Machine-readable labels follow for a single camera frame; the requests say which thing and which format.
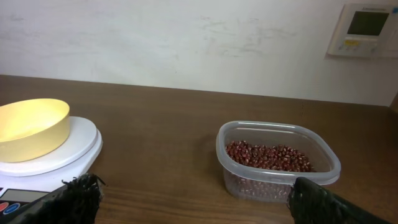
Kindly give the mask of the red adzuki beans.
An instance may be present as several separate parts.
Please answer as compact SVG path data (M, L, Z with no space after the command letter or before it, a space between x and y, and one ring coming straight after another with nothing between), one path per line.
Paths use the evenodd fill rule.
M266 146L232 141L224 149L233 161L244 166L287 172L316 172L304 153L283 144Z

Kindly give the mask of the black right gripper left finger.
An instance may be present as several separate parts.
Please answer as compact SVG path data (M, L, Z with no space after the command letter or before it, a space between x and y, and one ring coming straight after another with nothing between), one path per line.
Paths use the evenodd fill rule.
M104 181L86 173L1 217L1 224L94 224Z

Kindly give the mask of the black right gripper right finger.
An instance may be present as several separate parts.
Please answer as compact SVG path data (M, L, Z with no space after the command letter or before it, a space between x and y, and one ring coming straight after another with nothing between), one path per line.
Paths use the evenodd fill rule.
M287 206L295 224L389 224L304 177L296 179Z

